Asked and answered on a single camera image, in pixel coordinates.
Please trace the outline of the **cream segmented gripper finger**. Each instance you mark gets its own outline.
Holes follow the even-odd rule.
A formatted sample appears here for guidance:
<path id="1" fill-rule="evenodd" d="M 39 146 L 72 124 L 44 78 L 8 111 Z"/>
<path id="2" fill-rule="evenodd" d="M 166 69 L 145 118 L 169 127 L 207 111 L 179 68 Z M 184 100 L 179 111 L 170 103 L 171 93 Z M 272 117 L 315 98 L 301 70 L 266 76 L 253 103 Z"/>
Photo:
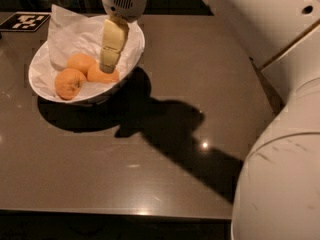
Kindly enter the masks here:
<path id="1" fill-rule="evenodd" d="M 120 59 L 120 54 L 127 42 L 129 26 L 125 19 L 110 16 L 104 21 L 100 68 L 105 73 L 112 73 Z"/>

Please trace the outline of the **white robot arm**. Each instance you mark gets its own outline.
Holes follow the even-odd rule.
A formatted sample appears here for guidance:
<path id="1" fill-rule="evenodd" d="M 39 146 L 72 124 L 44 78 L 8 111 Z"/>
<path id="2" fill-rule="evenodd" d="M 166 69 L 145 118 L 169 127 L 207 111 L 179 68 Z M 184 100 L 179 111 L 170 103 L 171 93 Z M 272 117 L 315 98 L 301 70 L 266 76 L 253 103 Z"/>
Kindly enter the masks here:
<path id="1" fill-rule="evenodd" d="M 320 0 L 202 0 L 284 103 L 247 156 L 232 240 L 319 240 Z"/>

